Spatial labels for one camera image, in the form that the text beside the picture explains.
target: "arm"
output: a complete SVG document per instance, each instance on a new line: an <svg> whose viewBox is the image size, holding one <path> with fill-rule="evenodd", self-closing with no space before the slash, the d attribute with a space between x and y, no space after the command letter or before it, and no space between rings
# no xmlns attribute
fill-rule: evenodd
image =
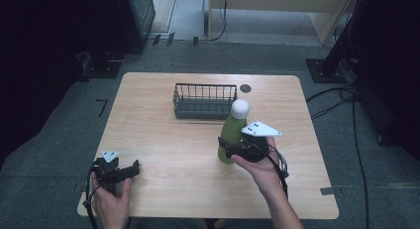
<svg viewBox="0 0 420 229"><path fill-rule="evenodd" d="M268 143L275 147L274 138L270 137L267 139ZM271 152L270 156L278 164L277 153ZM253 176L268 205L274 228L303 228L302 223L287 200L278 175L269 159L265 158L260 162L250 163L234 155L232 156L232 160Z"/></svg>
<svg viewBox="0 0 420 229"><path fill-rule="evenodd" d="M132 180L130 178L124 180L123 193L121 198L118 198L99 185L95 172L92 173L91 178L93 189L97 188L92 206L104 229L123 229L129 218Z"/></svg>

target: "wrist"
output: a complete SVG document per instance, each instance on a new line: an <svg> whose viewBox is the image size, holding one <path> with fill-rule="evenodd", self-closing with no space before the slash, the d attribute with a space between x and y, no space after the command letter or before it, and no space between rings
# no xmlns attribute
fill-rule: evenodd
<svg viewBox="0 0 420 229"><path fill-rule="evenodd" d="M275 198L275 197L284 197L286 198L286 195L283 191L283 188L281 187L280 181L275 179L271 184L269 185L262 185L259 186L260 193L265 199L269 198Z"/></svg>
<svg viewBox="0 0 420 229"><path fill-rule="evenodd" d="M127 227L126 226L127 222L128 222L128 219L124 223L118 222L116 220L116 221L112 221L111 223L108 223L108 224L105 223L103 226L104 226L104 229L124 229L124 228Z"/></svg>
<svg viewBox="0 0 420 229"><path fill-rule="evenodd" d="M273 216L273 213L275 214L278 211L283 211L283 208L288 204L288 199L281 186L271 188L270 190L261 189L261 193L269 208L271 217Z"/></svg>

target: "white object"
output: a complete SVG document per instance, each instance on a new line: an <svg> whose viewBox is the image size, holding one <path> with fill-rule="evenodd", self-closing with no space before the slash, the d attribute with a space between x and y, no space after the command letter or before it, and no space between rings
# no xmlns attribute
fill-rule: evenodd
<svg viewBox="0 0 420 229"><path fill-rule="evenodd" d="M232 117L236 119L246 119L249 112L250 104L244 99L237 99L232 103Z"/></svg>
<svg viewBox="0 0 420 229"><path fill-rule="evenodd" d="M247 127L242 129L242 133L248 134L254 137L268 137L268 136L281 136L283 135L280 131L271 128L270 126L260 122L259 120L254 121Z"/></svg>
<svg viewBox="0 0 420 229"><path fill-rule="evenodd" d="M116 159L118 155L120 155L120 153L119 152L101 152L101 155L107 163L110 163L114 159Z"/></svg>

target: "white cap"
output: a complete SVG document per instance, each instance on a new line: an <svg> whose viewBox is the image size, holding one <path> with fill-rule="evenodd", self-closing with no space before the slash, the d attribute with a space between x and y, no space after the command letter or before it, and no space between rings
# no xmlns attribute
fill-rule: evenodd
<svg viewBox="0 0 420 229"><path fill-rule="evenodd" d="M244 99L237 99L232 103L231 114L236 119L246 119L250 112L250 104Z"/></svg>

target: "wooden table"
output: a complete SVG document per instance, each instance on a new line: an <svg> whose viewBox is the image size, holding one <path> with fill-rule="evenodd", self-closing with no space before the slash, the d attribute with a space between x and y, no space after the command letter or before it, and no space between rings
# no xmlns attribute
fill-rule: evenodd
<svg viewBox="0 0 420 229"><path fill-rule="evenodd" d="M334 194L321 193L331 184L296 76L192 73L127 73L121 82L96 157L119 151L121 168L140 161L132 216L269 218L251 175L217 157L223 121L175 118L178 82L237 84L238 97L251 105L248 121L258 119L283 133L275 142L288 163L289 200L297 215L338 217ZM241 92L242 84L252 91ZM86 215L81 204L78 212Z"/></svg>

